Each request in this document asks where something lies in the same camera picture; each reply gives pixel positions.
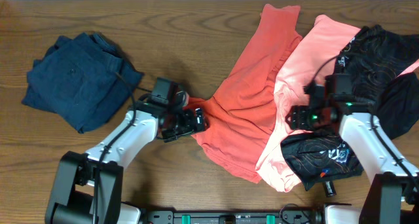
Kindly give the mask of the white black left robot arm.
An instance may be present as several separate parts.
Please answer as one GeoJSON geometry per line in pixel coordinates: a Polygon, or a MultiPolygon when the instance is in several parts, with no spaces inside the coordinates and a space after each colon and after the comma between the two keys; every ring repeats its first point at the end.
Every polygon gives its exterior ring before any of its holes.
{"type": "Polygon", "coordinates": [[[99,144],[61,158],[45,223],[141,223],[141,210],[121,201],[124,170],[155,139],[171,142],[205,129],[200,107],[137,101],[99,144]]]}

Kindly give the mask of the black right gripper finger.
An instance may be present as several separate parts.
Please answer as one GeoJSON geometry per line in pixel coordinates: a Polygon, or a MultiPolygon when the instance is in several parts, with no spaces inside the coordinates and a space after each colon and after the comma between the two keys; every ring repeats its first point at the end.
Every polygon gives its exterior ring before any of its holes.
{"type": "Polygon", "coordinates": [[[299,114],[299,107],[297,105],[294,105],[291,107],[287,114],[287,118],[296,117],[299,114]]]}
{"type": "Polygon", "coordinates": [[[297,120],[286,119],[285,120],[291,130],[298,130],[299,129],[299,122],[297,120]]]}

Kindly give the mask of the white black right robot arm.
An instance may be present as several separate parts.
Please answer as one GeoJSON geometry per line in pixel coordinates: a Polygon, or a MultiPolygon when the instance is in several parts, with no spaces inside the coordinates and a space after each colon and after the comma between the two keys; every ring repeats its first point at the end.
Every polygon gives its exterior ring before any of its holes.
{"type": "Polygon", "coordinates": [[[285,120],[292,129],[329,129],[346,142],[371,183],[362,208],[330,204],[324,223],[417,223],[418,168],[383,131],[367,103],[342,87],[306,86],[308,105],[295,105],[285,120]]]}

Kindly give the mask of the orange red t-shirt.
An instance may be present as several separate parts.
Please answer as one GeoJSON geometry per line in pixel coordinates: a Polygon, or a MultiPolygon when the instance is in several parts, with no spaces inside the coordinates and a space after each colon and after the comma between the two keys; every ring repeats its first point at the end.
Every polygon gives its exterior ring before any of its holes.
{"type": "Polygon", "coordinates": [[[301,8],[264,6],[259,26],[229,76],[208,99],[191,98],[204,111],[207,128],[194,134],[206,156],[230,174],[258,183],[256,163],[276,121],[276,75],[300,43],[301,8]]]}

